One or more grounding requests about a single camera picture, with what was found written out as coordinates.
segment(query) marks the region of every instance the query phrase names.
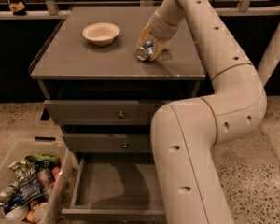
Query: drawer handle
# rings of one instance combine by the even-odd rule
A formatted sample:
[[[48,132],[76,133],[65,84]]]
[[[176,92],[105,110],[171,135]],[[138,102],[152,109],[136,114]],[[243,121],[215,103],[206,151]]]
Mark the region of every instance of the drawer handle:
[[[120,110],[120,112],[118,113],[118,118],[119,119],[124,119],[124,114],[123,112]]]
[[[123,144],[122,144],[122,148],[123,148],[123,149],[128,149],[128,147],[129,147],[129,144],[128,144],[128,143],[123,143]]]

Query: drawer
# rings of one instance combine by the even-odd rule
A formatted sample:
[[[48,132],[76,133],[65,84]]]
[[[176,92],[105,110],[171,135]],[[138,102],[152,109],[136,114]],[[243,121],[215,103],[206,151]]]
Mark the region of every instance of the drawer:
[[[60,125],[148,125],[162,102],[154,101],[45,101]]]
[[[63,214],[90,223],[165,223],[152,155],[85,154]]]
[[[126,134],[67,134],[63,140],[70,151],[115,152],[115,153],[150,153],[149,135]]]

